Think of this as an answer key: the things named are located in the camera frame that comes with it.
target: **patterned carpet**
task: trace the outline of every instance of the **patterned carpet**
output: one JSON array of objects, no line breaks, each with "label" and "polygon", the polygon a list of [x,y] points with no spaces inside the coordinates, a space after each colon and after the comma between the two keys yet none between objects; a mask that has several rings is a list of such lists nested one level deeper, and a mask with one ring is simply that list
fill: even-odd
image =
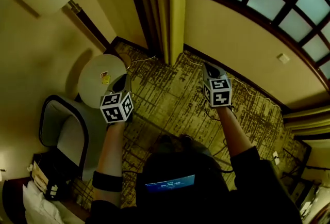
[{"label": "patterned carpet", "polygon": [[[129,45],[119,43],[118,53],[127,53],[132,61],[147,59],[147,56]],[[201,64],[199,57],[185,51],[190,61]],[[133,90],[134,118],[124,133],[123,170],[141,172],[144,162],[157,144],[161,135],[172,136],[175,141],[180,134],[188,134],[207,146],[223,170],[231,170],[229,153],[224,145],[221,123],[209,118],[204,110],[202,94],[202,67],[190,63],[182,54],[175,66],[163,64],[159,59],[133,63],[128,70]],[[306,149],[293,140],[289,130],[284,129],[280,108],[263,97],[255,89],[232,80],[232,103],[243,130],[257,147],[264,159],[272,160],[278,152],[280,164],[274,165],[279,176],[295,168],[290,152],[300,160]],[[209,115],[218,118],[215,110],[206,106]],[[122,207],[135,205],[135,179],[133,173],[124,174]],[[224,174],[228,188],[235,189],[235,174]],[[292,179],[284,178],[289,186]],[[81,205],[89,209],[93,197],[91,181],[83,183],[76,179],[72,193],[82,197]]]}]

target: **blue screen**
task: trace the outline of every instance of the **blue screen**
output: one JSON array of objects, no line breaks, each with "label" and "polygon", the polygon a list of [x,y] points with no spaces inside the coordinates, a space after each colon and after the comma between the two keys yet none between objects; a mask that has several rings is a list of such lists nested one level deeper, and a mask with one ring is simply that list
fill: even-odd
[{"label": "blue screen", "polygon": [[145,184],[148,191],[151,193],[173,190],[181,187],[186,187],[193,185],[195,182],[195,175],[190,175],[188,177],[177,178],[173,180]]}]

